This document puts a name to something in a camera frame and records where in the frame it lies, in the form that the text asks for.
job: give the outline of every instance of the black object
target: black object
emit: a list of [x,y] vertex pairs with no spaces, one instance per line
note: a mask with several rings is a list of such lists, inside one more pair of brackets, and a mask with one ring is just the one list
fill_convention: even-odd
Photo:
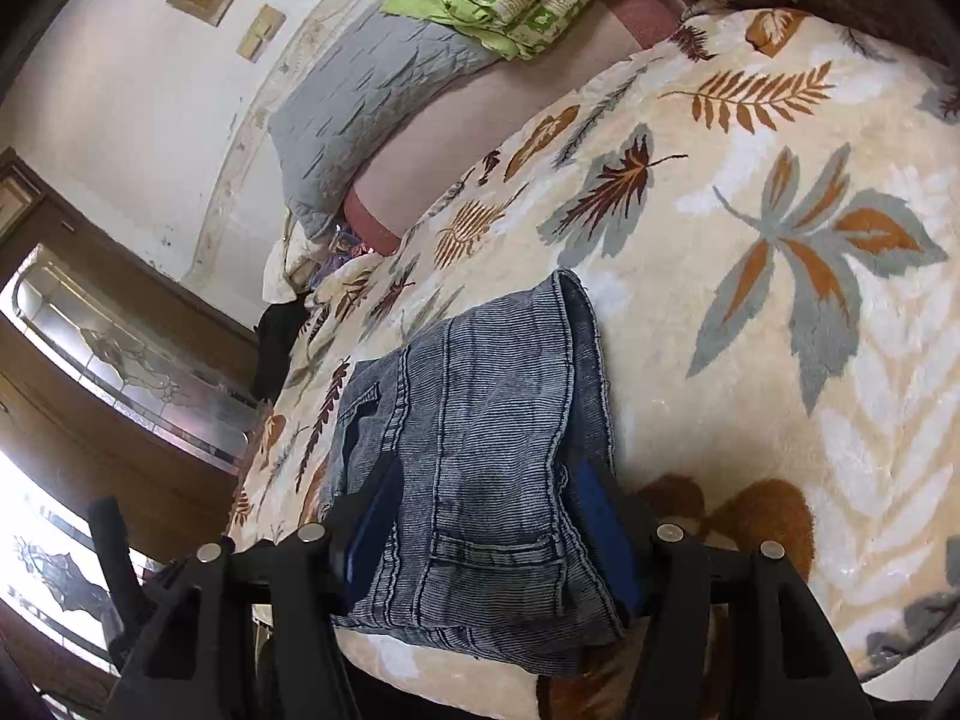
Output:
[[[595,497],[627,536],[628,568],[643,590],[642,614],[651,616],[624,720],[698,716],[711,604],[727,604],[731,613],[734,679],[725,720],[947,720],[960,714],[957,673],[934,702],[868,698],[779,544],[765,542],[753,553],[704,546],[675,525],[659,526],[621,493],[601,461],[581,461],[574,472],[595,479]],[[390,692],[380,693],[378,702],[365,694],[361,715],[352,691],[359,678],[350,676],[354,670],[340,655],[330,614],[348,613],[367,593],[402,490],[400,463],[383,453],[357,493],[336,499],[323,525],[239,554],[223,538],[143,590],[130,581],[115,501],[92,507],[97,554],[124,637],[133,642],[107,720],[380,716]],[[264,706],[254,687],[250,606],[268,602],[275,643],[267,660],[275,657],[275,669],[261,673],[260,692],[275,698]],[[418,712],[397,699],[402,707],[406,717],[464,716]]]
[[290,350],[296,334],[310,317],[304,308],[306,293],[289,303],[270,306],[256,325],[256,373],[250,394],[256,400],[277,402],[290,372]]

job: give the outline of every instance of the jeans pocket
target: jeans pocket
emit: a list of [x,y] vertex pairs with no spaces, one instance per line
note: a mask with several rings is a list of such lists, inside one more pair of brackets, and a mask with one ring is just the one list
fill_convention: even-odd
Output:
[[504,546],[435,533],[419,622],[492,628],[557,617],[563,612],[563,576],[552,536]]

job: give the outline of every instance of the door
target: door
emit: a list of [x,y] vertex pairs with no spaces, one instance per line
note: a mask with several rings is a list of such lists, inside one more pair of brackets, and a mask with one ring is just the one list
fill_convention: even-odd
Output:
[[0,451],[80,517],[115,494],[148,557],[218,538],[256,422],[243,392],[253,334],[109,240],[11,152],[3,186],[24,207],[0,227]]

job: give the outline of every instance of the wooden door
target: wooden door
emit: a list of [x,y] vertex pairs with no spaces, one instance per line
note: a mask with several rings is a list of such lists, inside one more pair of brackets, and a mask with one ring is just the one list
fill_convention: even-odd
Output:
[[[0,285],[41,245],[137,322],[212,370],[250,381],[256,365],[252,333],[109,240],[7,153],[0,158],[0,180],[11,172],[35,190],[35,199],[0,233]],[[237,482],[234,469],[184,452],[107,405],[5,316],[0,316],[0,450],[80,517],[90,501],[115,494],[133,549],[162,562],[222,533]]]

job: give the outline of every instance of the light switch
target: light switch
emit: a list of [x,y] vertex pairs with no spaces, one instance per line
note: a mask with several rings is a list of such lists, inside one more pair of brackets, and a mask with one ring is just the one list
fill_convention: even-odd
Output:
[[283,23],[287,20],[285,14],[272,8],[270,5],[264,5],[257,14],[247,34],[237,47],[237,53],[251,62],[256,62],[261,53],[263,44],[272,40],[275,34],[280,31]]

